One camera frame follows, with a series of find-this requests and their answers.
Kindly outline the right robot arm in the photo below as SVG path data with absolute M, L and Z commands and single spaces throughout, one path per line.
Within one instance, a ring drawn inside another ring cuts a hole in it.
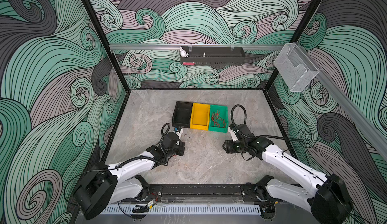
M 295 181 L 286 184 L 273 176 L 264 176 L 255 186 L 263 219 L 276 214 L 277 202 L 286 201 L 313 215 L 321 224 L 342 224 L 353 211 L 352 199 L 342 178 L 326 175 L 287 154 L 273 142 L 275 136 L 255 136 L 246 123 L 232 121 L 228 127 L 231 135 L 223 149 L 226 153 L 249 154 L 281 170 Z

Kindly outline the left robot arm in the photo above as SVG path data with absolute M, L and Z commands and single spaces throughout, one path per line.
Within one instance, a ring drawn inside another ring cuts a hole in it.
M 80 175 L 71 195 L 86 220 L 97 217 L 110 204 L 124 199 L 147 200 L 150 185 L 141 174 L 158 166 L 167 166 L 173 156 L 183 156 L 185 151 L 185 143 L 180 139 L 182 127 L 173 130 L 170 127 L 169 123 L 164 124 L 159 142 L 140 155 L 115 164 L 100 161 Z

